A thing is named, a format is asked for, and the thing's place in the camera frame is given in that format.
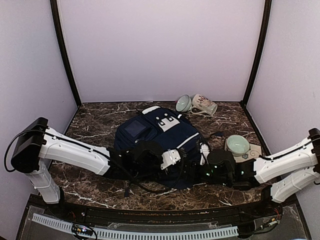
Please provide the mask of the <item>navy blue student backpack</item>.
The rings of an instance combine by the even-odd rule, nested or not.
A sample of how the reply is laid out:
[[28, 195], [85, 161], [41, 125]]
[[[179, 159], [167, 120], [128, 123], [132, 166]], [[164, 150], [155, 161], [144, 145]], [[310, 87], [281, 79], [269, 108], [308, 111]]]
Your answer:
[[191, 168], [201, 160], [200, 142], [205, 142], [212, 151], [207, 139], [187, 118], [157, 105], [144, 109], [121, 124], [115, 132], [114, 148], [116, 151], [125, 151], [141, 141], [155, 141], [165, 151], [179, 150], [181, 147], [190, 151], [189, 156], [184, 157], [183, 168], [175, 164], [157, 174], [137, 175], [140, 184], [151, 190], [160, 190], [161, 193], [171, 189], [183, 190], [195, 185]]

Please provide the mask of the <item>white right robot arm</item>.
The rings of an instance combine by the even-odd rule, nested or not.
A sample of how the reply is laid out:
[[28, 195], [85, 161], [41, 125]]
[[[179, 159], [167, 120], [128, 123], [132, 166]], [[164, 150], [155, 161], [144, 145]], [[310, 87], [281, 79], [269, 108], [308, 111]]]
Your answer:
[[255, 213], [260, 217], [273, 211], [275, 203], [284, 202], [320, 178], [320, 131], [317, 128], [310, 129], [308, 137], [290, 148], [244, 162], [237, 163], [233, 154], [223, 149], [204, 149], [201, 153], [201, 162], [191, 167], [196, 183], [247, 191], [287, 174], [265, 189], [266, 198], [255, 205]]

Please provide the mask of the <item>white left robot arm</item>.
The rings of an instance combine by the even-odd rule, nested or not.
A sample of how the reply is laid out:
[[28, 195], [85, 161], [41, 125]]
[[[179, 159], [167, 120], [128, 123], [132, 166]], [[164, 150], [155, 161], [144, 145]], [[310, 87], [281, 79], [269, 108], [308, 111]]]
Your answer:
[[11, 146], [14, 150], [10, 164], [12, 169], [25, 174], [33, 187], [40, 193], [44, 202], [51, 205], [51, 210], [60, 218], [67, 218], [70, 206], [64, 202], [64, 192], [55, 183], [44, 163], [54, 160], [76, 166], [108, 179], [125, 179], [149, 193], [161, 193], [143, 186], [137, 176], [150, 169], [158, 174], [177, 164], [185, 165], [185, 159], [178, 149], [163, 150], [154, 141], [144, 141], [132, 149], [116, 151], [112, 148], [90, 145], [67, 137], [48, 126], [48, 119], [39, 117], [9, 143], [4, 158], [9, 155]]

